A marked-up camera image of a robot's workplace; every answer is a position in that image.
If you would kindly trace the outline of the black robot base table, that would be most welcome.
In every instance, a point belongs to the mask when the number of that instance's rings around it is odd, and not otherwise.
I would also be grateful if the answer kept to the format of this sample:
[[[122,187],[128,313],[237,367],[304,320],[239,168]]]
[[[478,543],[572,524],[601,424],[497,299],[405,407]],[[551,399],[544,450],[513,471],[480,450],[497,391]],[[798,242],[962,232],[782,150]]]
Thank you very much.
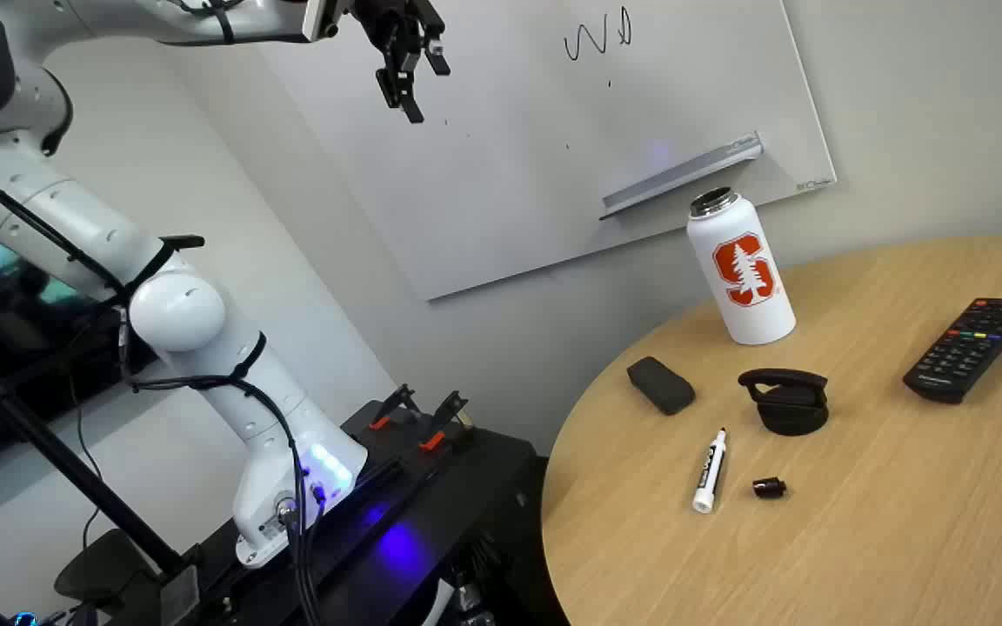
[[[406,409],[376,421],[364,402],[349,431],[373,453],[362,486],[309,531],[301,565],[248,572],[222,523],[177,561],[153,568],[116,530],[55,579],[55,590],[109,626],[417,626],[442,581],[455,588],[442,626],[560,626],[541,546],[544,460],[521,440],[450,429],[421,442]]]

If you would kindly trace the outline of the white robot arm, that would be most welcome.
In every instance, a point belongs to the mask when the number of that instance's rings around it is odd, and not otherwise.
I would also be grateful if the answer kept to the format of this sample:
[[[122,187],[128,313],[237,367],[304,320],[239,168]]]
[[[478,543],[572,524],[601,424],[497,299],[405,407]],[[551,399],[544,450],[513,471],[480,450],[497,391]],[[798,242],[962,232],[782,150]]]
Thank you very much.
[[[376,84],[405,114],[414,70],[447,74],[432,0],[0,0],[0,242],[85,297],[119,304],[177,386],[200,391],[248,447],[232,499],[237,561],[296,546],[351,499],[370,453],[279,367],[268,338],[185,259],[52,168],[72,101],[46,59],[86,38],[164,47],[327,43],[356,18],[383,55]]]

